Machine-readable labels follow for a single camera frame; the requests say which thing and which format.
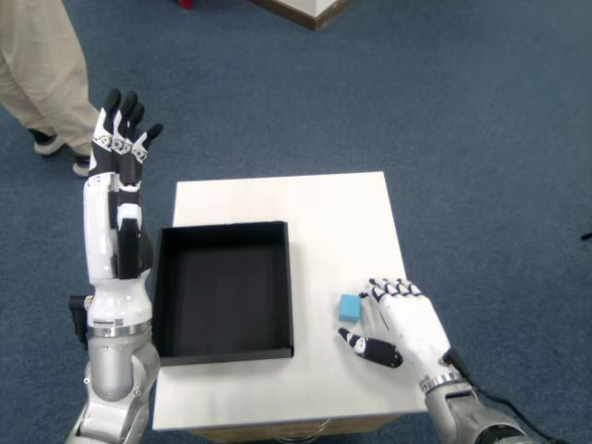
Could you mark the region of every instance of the red object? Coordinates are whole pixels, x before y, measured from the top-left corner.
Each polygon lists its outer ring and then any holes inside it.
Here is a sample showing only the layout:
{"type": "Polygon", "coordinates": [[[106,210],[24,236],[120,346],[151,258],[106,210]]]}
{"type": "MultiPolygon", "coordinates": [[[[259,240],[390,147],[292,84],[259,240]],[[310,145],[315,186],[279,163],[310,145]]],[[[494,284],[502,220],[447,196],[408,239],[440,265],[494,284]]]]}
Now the red object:
{"type": "Polygon", "coordinates": [[[178,0],[178,2],[183,9],[191,9],[193,6],[193,0],[178,0]]]}

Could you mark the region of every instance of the black tray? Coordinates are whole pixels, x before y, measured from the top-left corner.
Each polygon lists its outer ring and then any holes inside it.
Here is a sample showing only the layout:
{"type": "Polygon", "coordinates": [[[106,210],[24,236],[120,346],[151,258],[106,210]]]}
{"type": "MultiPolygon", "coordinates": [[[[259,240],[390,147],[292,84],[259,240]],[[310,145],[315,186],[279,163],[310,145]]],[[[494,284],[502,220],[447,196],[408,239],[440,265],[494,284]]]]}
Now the black tray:
{"type": "Polygon", "coordinates": [[[162,365],[294,354],[288,224],[160,232],[153,338],[162,365]]]}

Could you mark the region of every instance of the black cable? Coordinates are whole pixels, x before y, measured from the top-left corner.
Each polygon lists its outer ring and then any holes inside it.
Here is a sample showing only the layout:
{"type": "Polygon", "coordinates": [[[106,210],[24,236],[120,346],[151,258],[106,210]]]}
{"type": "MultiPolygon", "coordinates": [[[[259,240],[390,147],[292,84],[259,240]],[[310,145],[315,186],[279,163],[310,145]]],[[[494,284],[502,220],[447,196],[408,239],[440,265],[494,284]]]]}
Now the black cable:
{"type": "Polygon", "coordinates": [[[82,344],[82,349],[89,350],[88,341],[86,339],[86,309],[84,308],[84,300],[86,296],[70,296],[68,307],[72,313],[72,322],[74,323],[74,333],[82,344]]]}
{"type": "Polygon", "coordinates": [[[494,402],[497,402],[498,404],[503,404],[506,407],[508,407],[510,410],[512,410],[514,412],[514,414],[516,416],[518,416],[518,418],[520,418],[530,429],[534,430],[541,437],[546,439],[548,444],[569,444],[567,441],[554,438],[551,435],[548,435],[548,434],[542,432],[536,425],[533,424],[532,421],[530,421],[528,418],[526,418],[526,416],[524,416],[524,414],[522,412],[520,412],[520,410],[518,410],[518,407],[516,407],[514,404],[512,404],[509,400],[506,400],[505,398],[502,398],[501,396],[494,395],[493,393],[489,393],[488,391],[485,391],[482,388],[480,388],[479,386],[477,386],[477,384],[471,378],[471,374],[469,373],[469,369],[466,367],[466,365],[464,365],[464,362],[461,359],[461,355],[455,349],[449,349],[448,351],[446,351],[446,353],[444,353],[444,355],[442,356],[442,361],[444,361],[444,363],[446,363],[446,364],[452,364],[459,371],[461,376],[464,379],[466,379],[466,381],[469,384],[471,384],[473,387],[475,387],[475,389],[479,393],[481,393],[483,396],[485,396],[486,398],[488,398],[494,402]]]}

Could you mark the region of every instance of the blue cube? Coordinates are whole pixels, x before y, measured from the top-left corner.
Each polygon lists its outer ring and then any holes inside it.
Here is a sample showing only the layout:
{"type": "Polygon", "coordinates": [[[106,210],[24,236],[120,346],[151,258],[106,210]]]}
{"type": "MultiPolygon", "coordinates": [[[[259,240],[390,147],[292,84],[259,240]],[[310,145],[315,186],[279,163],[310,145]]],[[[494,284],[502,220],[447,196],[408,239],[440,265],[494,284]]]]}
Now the blue cube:
{"type": "Polygon", "coordinates": [[[360,298],[352,294],[342,294],[339,302],[339,321],[358,322],[360,319],[360,298]]]}

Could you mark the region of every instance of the white table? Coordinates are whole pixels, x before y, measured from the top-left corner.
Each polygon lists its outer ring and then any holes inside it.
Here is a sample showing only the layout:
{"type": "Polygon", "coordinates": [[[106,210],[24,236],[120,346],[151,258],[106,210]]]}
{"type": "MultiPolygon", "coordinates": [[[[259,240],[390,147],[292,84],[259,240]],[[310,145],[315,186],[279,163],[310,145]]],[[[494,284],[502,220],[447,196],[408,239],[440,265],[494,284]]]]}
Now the white table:
{"type": "Polygon", "coordinates": [[[337,334],[341,293],[405,274],[383,173],[178,183],[175,227],[271,220],[289,227],[294,357],[161,368],[153,428],[424,411],[406,364],[368,363],[337,334]]]}

